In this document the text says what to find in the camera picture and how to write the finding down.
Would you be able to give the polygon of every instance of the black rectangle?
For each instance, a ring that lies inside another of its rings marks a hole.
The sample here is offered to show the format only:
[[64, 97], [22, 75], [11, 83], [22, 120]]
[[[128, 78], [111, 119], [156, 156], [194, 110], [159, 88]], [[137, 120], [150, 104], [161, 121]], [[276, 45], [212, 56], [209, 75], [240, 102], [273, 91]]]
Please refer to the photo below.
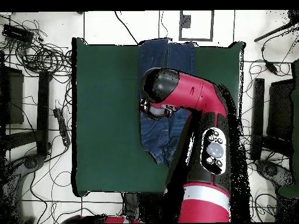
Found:
[[183, 11], [180, 11], [180, 25], [179, 25], [179, 41], [213, 41], [213, 35], [214, 35], [214, 10], [212, 11], [211, 15], [211, 29], [210, 29], [210, 38], [182, 38], [182, 29], [183, 29], [183, 23], [181, 22], [182, 19], [184, 19]]
[[253, 81], [251, 160], [259, 160], [262, 153], [265, 80]]
[[15, 105], [9, 104], [9, 117], [6, 119], [6, 124], [22, 124], [24, 116], [21, 109], [23, 109], [23, 83], [24, 75], [19, 69], [5, 67], [9, 75], [9, 94], [11, 102]]
[[39, 136], [39, 132], [37, 131], [18, 132], [7, 135], [5, 138], [6, 149], [9, 151], [11, 149], [35, 142], [36, 136]]
[[295, 87], [292, 79], [273, 82], [270, 87], [269, 118], [267, 135], [283, 140], [291, 140], [291, 93]]
[[46, 156], [48, 153], [48, 125], [49, 125], [49, 82], [52, 76], [47, 71], [39, 73], [39, 99], [37, 106], [37, 154]]
[[294, 152], [293, 144], [291, 141], [272, 138], [270, 136], [263, 136], [262, 146], [266, 149], [270, 149], [275, 153], [279, 153], [287, 157], [290, 157]]

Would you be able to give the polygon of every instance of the black cable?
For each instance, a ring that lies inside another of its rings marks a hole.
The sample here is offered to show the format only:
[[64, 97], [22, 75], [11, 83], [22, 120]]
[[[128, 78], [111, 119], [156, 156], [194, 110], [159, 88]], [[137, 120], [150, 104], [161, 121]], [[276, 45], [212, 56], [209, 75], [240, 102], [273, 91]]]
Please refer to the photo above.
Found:
[[[4, 46], [1, 47], [1, 50], [10, 48], [15, 49], [15, 56], [19, 62], [19, 65], [23, 66], [25, 71], [30, 75], [30, 77], [34, 77], [29, 73], [29, 71], [38, 73], [40, 71], [50, 71], [55, 76], [63, 76], [62, 74], [58, 74], [59, 72], [66, 72], [66, 75], [70, 75], [70, 72], [67, 72], [67, 68], [71, 68], [71, 51], [69, 50], [67, 53], [63, 53], [62, 47], [58, 47], [54, 44], [43, 44], [41, 42], [42, 37], [41, 34], [47, 36], [43, 31], [39, 28], [39, 23], [34, 20], [24, 21], [22, 24], [12, 20], [17, 25], [15, 27], [24, 29], [26, 31], [34, 33], [33, 41], [31, 44], [24, 44], [18, 40], [12, 40], [11, 38], [5, 39]], [[25, 22], [30, 22], [35, 25], [35, 29], [30, 29], [24, 25]], [[28, 54], [27, 50], [31, 50], [33, 54]]]
[[[61, 152], [59, 155], [52, 157], [51, 160], [53, 160], [54, 158], [63, 155], [67, 150], [69, 149], [69, 147], [65, 148], [63, 152]], [[42, 178], [39, 179], [39, 181], [41, 181], [43, 178], [45, 178], [45, 176], [48, 174], [49, 172], [47, 172]], [[28, 189], [27, 191], [25, 191], [22, 196], [24, 196], [28, 191], [30, 191], [30, 189]]]
[[48, 208], [48, 204], [43, 199], [41, 199], [37, 195], [35, 195], [34, 192], [32, 191], [32, 184], [33, 184], [34, 180], [35, 180], [35, 171], [33, 172], [33, 180], [31, 181], [30, 191], [31, 191], [31, 193], [32, 193], [33, 196], [35, 196], [37, 199], [43, 201], [45, 203], [45, 205], [46, 205], [46, 208], [44, 209], [43, 213], [40, 215], [40, 217], [39, 217], [39, 219], [38, 219], [38, 221], [36, 223], [36, 224], [39, 224], [41, 217], [44, 215], [44, 213], [46, 212], [46, 210]]
[[162, 26], [165, 28], [165, 30], [167, 31], [167, 34], [166, 34], [166, 38], [167, 38], [167, 36], [168, 36], [168, 30], [167, 30], [167, 28], [164, 26], [164, 24], [163, 24], [163, 15], [164, 15], [164, 10], [163, 10], [163, 12], [162, 12], [162, 17], [161, 17], [161, 24], [162, 24]]
[[12, 104], [13, 106], [15, 106], [17, 109], [19, 109], [19, 110], [21, 110], [21, 111], [23, 112], [23, 114], [24, 114], [25, 117], [27, 118], [27, 121], [28, 121], [28, 123], [29, 123], [29, 125], [30, 125], [30, 127], [31, 127], [31, 129], [32, 129], [32, 131], [33, 131], [33, 133], [34, 133], [35, 139], [36, 139], [36, 141], [37, 141], [36, 133], [35, 133], [35, 131], [34, 131], [32, 125], [31, 125], [31, 123], [30, 123], [30, 121], [29, 121], [29, 119], [28, 119], [27, 114], [23, 111], [23, 109], [21, 109], [21, 108], [18, 107], [17, 105], [13, 104], [12, 102], [11, 102], [11, 104]]
[[119, 19], [116, 11], [114, 12], [115, 15], [116, 15], [116, 18], [124, 25], [124, 27], [128, 30], [128, 33], [130, 34], [130, 36], [133, 38], [133, 40], [136, 42], [136, 44], [138, 45], [138, 42], [137, 40], [134, 38], [134, 36], [131, 34], [131, 32], [129, 31], [128, 27], [126, 26], [126, 24], [123, 23], [123, 21], [121, 19]]
[[269, 194], [269, 193], [261, 193], [259, 194], [256, 198], [255, 198], [255, 211], [256, 211], [256, 215], [257, 217], [259, 218], [260, 222], [263, 222], [262, 219], [260, 218], [260, 214], [264, 215], [265, 213], [268, 213], [269, 215], [271, 216], [274, 216], [275, 217], [275, 212], [274, 212], [274, 207], [271, 206], [271, 205], [267, 205], [267, 210], [265, 210], [264, 207], [261, 207], [258, 203], [257, 203], [257, 200], [259, 197], [263, 196], [263, 195], [267, 195], [269, 197], [272, 197], [274, 198], [275, 200], [276, 197], [274, 197], [273, 195]]
[[298, 31], [298, 29], [299, 29], [299, 27], [295, 27], [295, 28], [292, 28], [292, 29], [290, 29], [290, 30], [286, 30], [286, 31], [284, 31], [284, 32], [281, 33], [281, 34], [278, 34], [278, 35], [276, 35], [276, 36], [273, 36], [273, 37], [269, 38], [269, 39], [266, 40], [265, 43], [263, 44], [263, 47], [262, 47], [261, 51], [262, 51], [262, 57], [263, 57], [263, 60], [264, 60], [264, 62], [265, 62], [265, 64], [266, 64], [266, 67], [267, 67], [272, 73], [274, 73], [274, 74], [277, 75], [277, 76], [290, 75], [290, 74], [288, 74], [288, 73], [290, 72], [290, 65], [288, 64], [288, 72], [287, 72], [287, 73], [284, 73], [284, 72], [281, 70], [281, 65], [282, 65], [283, 61], [287, 58], [287, 56], [288, 56], [288, 54], [290, 53], [291, 49], [295, 46], [295, 42], [296, 42], [296, 40], [298, 39], [299, 34], [298, 34], [298, 36], [295, 38], [295, 40], [293, 41], [293, 43], [292, 43], [292, 45], [291, 45], [289, 51], [287, 52], [286, 56], [283, 58], [283, 60], [282, 60], [282, 62], [280, 63], [280, 65], [278, 65], [278, 67], [279, 67], [279, 71], [277, 70], [277, 68], [276, 68], [276, 66], [275, 66], [275, 64], [274, 64], [273, 62], [269, 62], [269, 61], [267, 61], [267, 60], [265, 59], [265, 57], [264, 57], [265, 45], [266, 45], [266, 43], [267, 43], [268, 41], [270, 41], [271, 39], [274, 39], [274, 38], [276, 38], [276, 37], [278, 37], [278, 36], [287, 35], [287, 34], [289, 34], [290, 32], [295, 31], [295, 30]]

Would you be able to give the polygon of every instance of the denim fabric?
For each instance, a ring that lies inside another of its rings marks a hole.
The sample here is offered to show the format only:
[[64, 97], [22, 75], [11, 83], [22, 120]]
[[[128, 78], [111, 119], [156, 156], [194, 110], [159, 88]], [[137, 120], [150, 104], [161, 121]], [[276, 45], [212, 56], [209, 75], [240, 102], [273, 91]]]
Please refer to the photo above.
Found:
[[[170, 68], [194, 75], [195, 49], [193, 43], [174, 44], [168, 39], [146, 41], [141, 46], [139, 60], [139, 82], [143, 74], [152, 67]], [[172, 164], [189, 113], [179, 110], [169, 118], [150, 120], [146, 114], [140, 114], [141, 144], [160, 163]]]

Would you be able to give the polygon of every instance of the green tablecloth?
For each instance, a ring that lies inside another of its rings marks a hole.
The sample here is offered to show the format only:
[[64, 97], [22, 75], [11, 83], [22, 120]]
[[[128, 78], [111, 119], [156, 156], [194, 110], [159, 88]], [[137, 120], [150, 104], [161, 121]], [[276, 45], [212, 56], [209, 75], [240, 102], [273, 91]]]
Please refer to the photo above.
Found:
[[[196, 47], [196, 76], [224, 84], [236, 105], [242, 46]], [[76, 184], [81, 195], [164, 191], [169, 169], [157, 165], [140, 144], [139, 52], [139, 46], [85, 45], [77, 39]]]

